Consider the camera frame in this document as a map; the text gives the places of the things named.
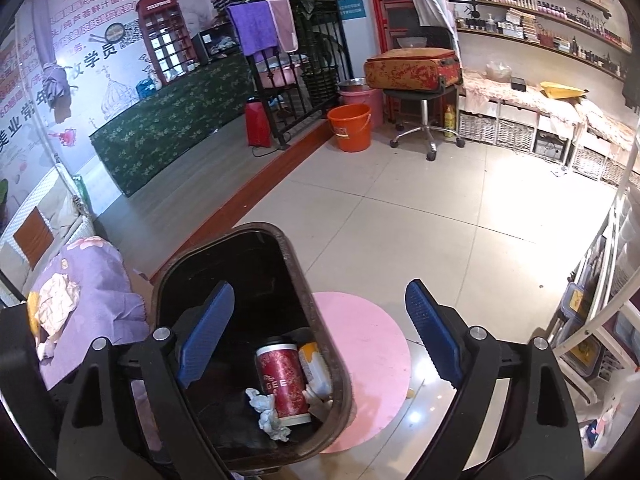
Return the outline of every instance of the gray wooden floor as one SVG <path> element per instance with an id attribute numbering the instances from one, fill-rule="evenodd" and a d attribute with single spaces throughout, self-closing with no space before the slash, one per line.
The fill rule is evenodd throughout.
<path id="1" fill-rule="evenodd" d="M 313 121 L 295 131 L 299 134 Z M 269 150 L 257 148 L 259 155 Z M 152 276 L 249 179 L 282 152 L 254 157 L 244 116 L 231 121 L 172 162 L 145 187 L 119 197 L 96 222 L 129 267 Z"/>

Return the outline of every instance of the blue gripper pad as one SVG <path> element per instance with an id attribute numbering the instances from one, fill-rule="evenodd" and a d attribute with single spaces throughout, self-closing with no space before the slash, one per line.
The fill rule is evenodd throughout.
<path id="1" fill-rule="evenodd" d="M 463 373 L 460 367 L 460 348 L 444 325 L 430 298 L 422 290 L 419 280 L 407 285 L 404 294 L 406 311 L 427 349 L 438 375 L 458 389 L 462 385 Z"/>
<path id="2" fill-rule="evenodd" d="M 204 313 L 180 347 L 176 379 L 186 388 L 202 377 L 226 324 L 234 312 L 234 290 L 228 283 L 207 298 Z"/>

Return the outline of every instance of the suitcase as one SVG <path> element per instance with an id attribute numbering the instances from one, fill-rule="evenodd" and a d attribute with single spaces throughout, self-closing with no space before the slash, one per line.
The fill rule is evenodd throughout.
<path id="1" fill-rule="evenodd" d="M 446 48 L 396 48 L 364 64 L 367 84 L 385 90 L 441 92 L 462 83 L 460 61 Z"/>

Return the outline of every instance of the black trash bin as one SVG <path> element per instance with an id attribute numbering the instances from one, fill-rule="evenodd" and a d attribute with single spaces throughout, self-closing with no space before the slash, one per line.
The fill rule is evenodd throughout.
<path id="1" fill-rule="evenodd" d="M 156 286 L 156 326 L 171 326 L 185 309 L 202 304 L 219 280 L 232 285 L 235 310 L 203 377 L 186 391 L 202 429 L 232 471 L 255 473 L 316 455 L 348 424 L 351 383 L 291 244 L 277 227 L 252 223 L 182 254 Z M 286 443 L 258 428 L 244 393 L 261 390 L 255 351 L 283 334 L 318 343 L 334 391 L 327 420 L 292 426 Z"/>

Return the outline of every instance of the pink towel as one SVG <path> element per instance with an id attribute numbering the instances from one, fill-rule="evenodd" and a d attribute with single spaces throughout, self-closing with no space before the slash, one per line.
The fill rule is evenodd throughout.
<path id="1" fill-rule="evenodd" d="M 295 52 L 298 49 L 298 37 L 289 0 L 268 0 L 268 3 L 281 49 Z"/>

